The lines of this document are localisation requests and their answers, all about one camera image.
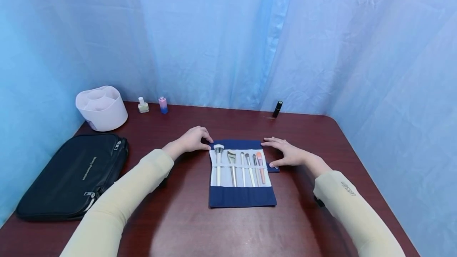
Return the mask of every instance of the hand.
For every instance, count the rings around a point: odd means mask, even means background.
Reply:
[[[297,166],[305,164],[307,160],[310,159],[319,159],[318,156],[313,153],[307,152],[300,148],[291,145],[289,142],[283,139],[271,137],[264,138],[266,142],[261,143],[262,146],[271,146],[282,152],[284,158],[273,161],[270,163],[270,167],[279,167],[279,166]]]
[[[210,145],[202,143],[202,138],[208,142],[213,143],[213,138],[208,133],[205,127],[190,128],[178,140],[168,143],[164,148],[165,151],[173,160],[176,160],[181,154],[185,152],[192,152],[195,150],[211,150]]]
[[[270,167],[279,166],[298,166],[305,165],[313,174],[315,178],[318,176],[331,171],[332,169],[322,160],[321,157],[297,148],[291,145],[289,142],[283,139],[271,137],[264,138],[266,142],[261,143],[262,146],[271,146],[282,152],[284,158],[273,161],[270,163]]]

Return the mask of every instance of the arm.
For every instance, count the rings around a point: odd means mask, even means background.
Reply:
[[[144,197],[168,176],[174,160],[184,152],[211,149],[201,143],[202,138],[213,142],[205,128],[195,127],[142,158],[86,212],[60,256],[117,256],[127,220]]]
[[[265,141],[263,146],[272,146],[284,154],[284,158],[270,163],[271,167],[305,165],[310,170],[315,178],[315,196],[341,222],[360,257],[405,256],[384,221],[342,173],[332,170],[317,155],[296,148],[286,140],[272,137]]]

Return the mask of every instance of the beige sleeve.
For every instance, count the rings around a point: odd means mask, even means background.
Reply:
[[[86,212],[60,256],[117,256],[130,215],[166,178],[173,165],[174,161],[160,149],[142,158]]]
[[[405,256],[384,221],[341,172],[319,176],[314,194],[342,223],[360,257]]]

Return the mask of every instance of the brown table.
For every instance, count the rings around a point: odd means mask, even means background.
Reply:
[[[123,173],[154,148],[162,148],[191,127],[207,127],[214,139],[285,138],[341,170],[386,222],[406,256],[419,256],[390,211],[337,123],[326,116],[169,106],[162,115],[150,104],[138,113],[126,103],[129,119],[114,132],[130,144]],[[84,123],[77,134],[92,133]],[[281,157],[265,149],[267,161]],[[177,160],[165,185],[145,198],[130,218],[119,256],[357,256],[344,228],[313,200],[313,181],[298,167],[270,173],[274,208],[209,209],[207,152]],[[30,223],[9,218],[0,229],[0,256],[58,256],[78,221]]]

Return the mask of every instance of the navy blue brush roll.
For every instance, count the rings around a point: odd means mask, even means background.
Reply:
[[[224,146],[220,163],[216,163],[217,155],[214,151],[214,145],[217,144]],[[214,141],[214,144],[211,145],[210,157],[210,208],[277,205],[268,174],[270,169],[267,167],[268,163],[265,160],[260,141]]]

